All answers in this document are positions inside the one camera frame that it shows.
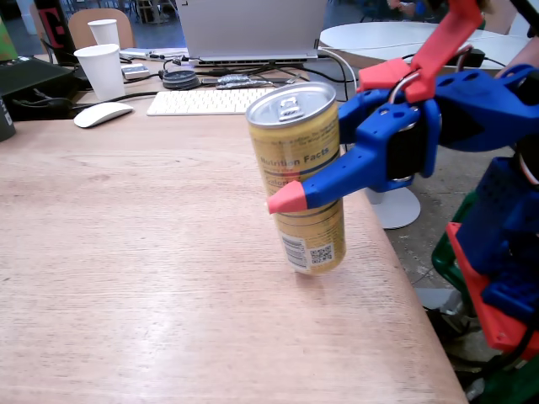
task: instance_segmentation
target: chair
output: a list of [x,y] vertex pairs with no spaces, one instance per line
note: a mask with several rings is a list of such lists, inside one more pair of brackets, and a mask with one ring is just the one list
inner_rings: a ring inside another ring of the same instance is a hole
[[35,6],[34,2],[30,4],[30,15],[32,16],[32,20],[34,21],[35,25],[35,32],[37,34],[37,37],[40,39],[40,45],[43,48],[43,51],[45,53],[49,53],[49,50],[43,45],[43,40],[48,41],[47,33],[45,32],[45,27],[43,26],[43,23],[41,22],[40,13],[37,11],[37,7]]
[[136,42],[131,29],[131,22],[120,10],[114,8],[89,8],[73,14],[67,25],[77,49],[96,45],[92,30],[88,27],[90,21],[96,19],[115,19],[120,38],[120,48],[135,48]]

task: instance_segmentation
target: beverage can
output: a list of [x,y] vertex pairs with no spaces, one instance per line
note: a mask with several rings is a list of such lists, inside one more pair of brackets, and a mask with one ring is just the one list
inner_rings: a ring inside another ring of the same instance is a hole
[[[335,95],[325,83],[306,82],[279,88],[249,106],[249,131],[268,196],[340,157]],[[343,200],[274,218],[286,259],[297,272],[322,274],[343,260]]]

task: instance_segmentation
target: person's hand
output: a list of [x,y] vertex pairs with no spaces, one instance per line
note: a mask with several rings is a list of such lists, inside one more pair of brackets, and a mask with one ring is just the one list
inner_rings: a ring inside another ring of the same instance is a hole
[[401,10],[402,13],[405,13],[409,17],[413,17],[415,14],[415,3],[404,3],[400,2],[398,9]]
[[389,6],[391,10],[393,10],[395,8],[399,8],[401,5],[401,2],[400,0],[387,0],[387,5]]

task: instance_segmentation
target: power adapter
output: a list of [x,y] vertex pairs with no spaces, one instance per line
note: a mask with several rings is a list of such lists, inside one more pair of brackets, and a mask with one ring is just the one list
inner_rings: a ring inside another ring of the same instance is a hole
[[[447,66],[456,66],[460,56],[453,56],[447,63]],[[464,56],[464,67],[481,67],[485,59],[485,52],[473,48]]]

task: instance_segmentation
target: silver device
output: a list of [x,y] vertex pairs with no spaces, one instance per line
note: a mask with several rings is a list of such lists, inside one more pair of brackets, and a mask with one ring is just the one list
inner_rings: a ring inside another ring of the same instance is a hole
[[176,0],[199,65],[316,59],[328,0]]
[[141,63],[124,65],[121,67],[121,72],[126,80],[133,80],[134,78],[144,78],[150,75],[150,71],[148,70],[148,68]]

